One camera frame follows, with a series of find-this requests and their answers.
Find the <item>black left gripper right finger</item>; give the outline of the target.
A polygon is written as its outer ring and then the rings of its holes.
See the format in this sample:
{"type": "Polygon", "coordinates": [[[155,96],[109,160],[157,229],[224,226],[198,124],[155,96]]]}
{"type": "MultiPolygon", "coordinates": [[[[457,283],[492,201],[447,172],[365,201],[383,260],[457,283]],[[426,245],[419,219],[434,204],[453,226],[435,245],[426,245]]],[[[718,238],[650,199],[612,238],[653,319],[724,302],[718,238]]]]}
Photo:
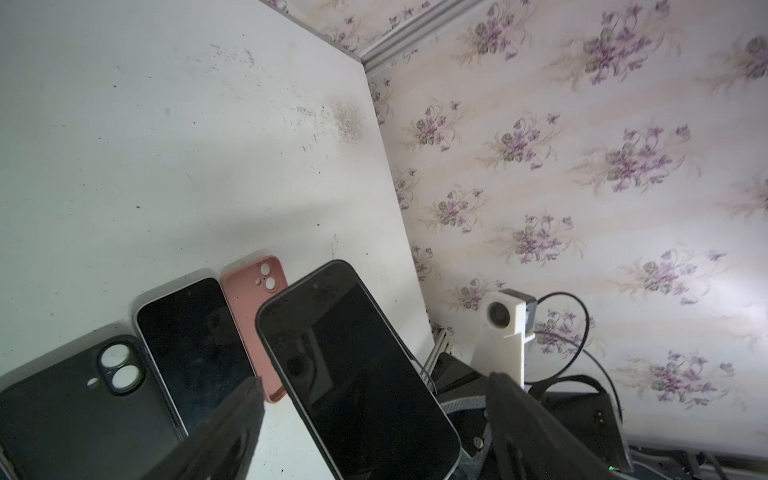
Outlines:
{"type": "Polygon", "coordinates": [[[612,477],[602,460],[510,376],[488,376],[486,411],[500,478],[612,477]]]}

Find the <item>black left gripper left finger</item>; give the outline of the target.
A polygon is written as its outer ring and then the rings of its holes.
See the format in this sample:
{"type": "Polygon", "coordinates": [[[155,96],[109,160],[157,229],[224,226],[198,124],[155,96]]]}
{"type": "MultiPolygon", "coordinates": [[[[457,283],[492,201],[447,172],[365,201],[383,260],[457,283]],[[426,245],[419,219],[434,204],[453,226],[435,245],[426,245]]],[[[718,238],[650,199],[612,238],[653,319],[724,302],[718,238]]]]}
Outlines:
{"type": "Polygon", "coordinates": [[[146,479],[244,479],[265,415],[261,380],[243,381],[211,417],[144,477],[146,479]]]}

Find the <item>black phone case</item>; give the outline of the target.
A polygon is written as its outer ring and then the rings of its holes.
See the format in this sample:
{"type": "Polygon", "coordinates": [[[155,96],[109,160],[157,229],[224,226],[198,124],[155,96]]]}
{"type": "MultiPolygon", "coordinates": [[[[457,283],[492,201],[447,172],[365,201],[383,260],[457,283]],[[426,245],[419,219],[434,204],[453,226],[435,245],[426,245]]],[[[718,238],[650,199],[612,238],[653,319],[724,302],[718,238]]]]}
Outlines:
{"type": "Polygon", "coordinates": [[[118,335],[1,391],[15,479],[140,479],[183,434],[138,339],[118,335]]]}

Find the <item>black phone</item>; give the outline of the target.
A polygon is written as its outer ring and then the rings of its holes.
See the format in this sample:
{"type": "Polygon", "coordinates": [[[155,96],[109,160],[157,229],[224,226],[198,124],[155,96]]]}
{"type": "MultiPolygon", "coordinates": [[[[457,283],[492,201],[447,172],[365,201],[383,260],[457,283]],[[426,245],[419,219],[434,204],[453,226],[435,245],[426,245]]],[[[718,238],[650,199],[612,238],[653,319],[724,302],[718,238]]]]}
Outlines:
{"type": "Polygon", "coordinates": [[[455,471],[455,428],[349,263],[332,260],[268,300],[255,327],[335,478],[455,471]]]}

